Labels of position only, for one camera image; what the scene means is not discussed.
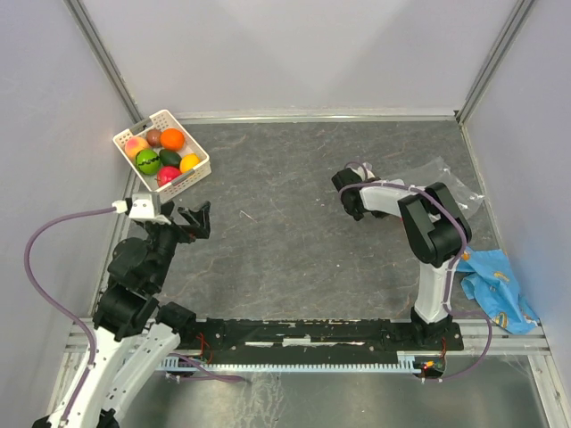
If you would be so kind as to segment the clear zip top bag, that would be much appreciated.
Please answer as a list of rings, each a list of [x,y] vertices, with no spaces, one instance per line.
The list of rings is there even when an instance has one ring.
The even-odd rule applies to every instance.
[[[428,186],[434,182],[444,183],[450,190],[466,219],[472,218],[484,202],[484,195],[474,192],[452,173],[442,157],[414,169],[392,174],[387,180],[401,180],[406,185]]]

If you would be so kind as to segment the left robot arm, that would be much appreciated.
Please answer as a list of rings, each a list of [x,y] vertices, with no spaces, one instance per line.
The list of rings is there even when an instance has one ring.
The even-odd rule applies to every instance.
[[[81,361],[58,408],[36,427],[117,427],[156,367],[176,347],[197,337],[194,312],[169,303],[161,291],[176,248],[207,239],[211,233],[209,202],[197,210],[160,203],[149,193],[116,201],[109,212],[125,214],[147,236],[120,241],[107,268],[108,285],[99,298],[93,324],[86,325],[55,301],[39,293],[69,317],[87,336]]]

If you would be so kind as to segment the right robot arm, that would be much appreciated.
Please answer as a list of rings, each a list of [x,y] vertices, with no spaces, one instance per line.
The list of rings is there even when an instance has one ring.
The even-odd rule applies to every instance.
[[[410,312],[410,340],[421,349],[439,342],[451,328],[451,287],[460,256],[472,238],[471,228],[449,188],[370,177],[368,170],[345,168],[331,181],[345,212],[359,221],[400,218],[410,249],[419,261],[418,297]]]

